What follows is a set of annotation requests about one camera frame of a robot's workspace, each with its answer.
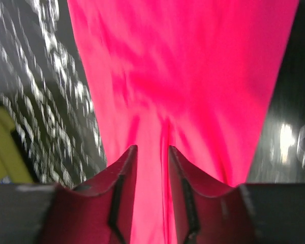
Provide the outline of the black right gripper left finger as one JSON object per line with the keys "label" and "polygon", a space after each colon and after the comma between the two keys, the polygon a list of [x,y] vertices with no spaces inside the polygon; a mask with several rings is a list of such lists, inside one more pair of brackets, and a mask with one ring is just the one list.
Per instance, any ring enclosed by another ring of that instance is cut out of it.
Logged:
{"label": "black right gripper left finger", "polygon": [[0,243],[129,243],[138,147],[71,190],[0,184]]}

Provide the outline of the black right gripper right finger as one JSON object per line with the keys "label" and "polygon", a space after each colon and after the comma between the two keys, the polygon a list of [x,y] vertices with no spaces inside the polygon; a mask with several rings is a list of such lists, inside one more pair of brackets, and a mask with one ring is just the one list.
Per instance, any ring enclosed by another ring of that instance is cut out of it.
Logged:
{"label": "black right gripper right finger", "polygon": [[178,243],[305,243],[305,184],[230,187],[168,153]]}

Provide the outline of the magenta pink t-shirt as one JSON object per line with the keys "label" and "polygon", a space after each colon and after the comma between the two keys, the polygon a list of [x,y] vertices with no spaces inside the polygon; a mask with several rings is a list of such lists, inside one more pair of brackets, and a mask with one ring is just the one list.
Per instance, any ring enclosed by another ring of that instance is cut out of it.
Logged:
{"label": "magenta pink t-shirt", "polygon": [[176,243],[167,152],[245,182],[298,1],[68,1],[108,163],[138,146],[131,243]]}

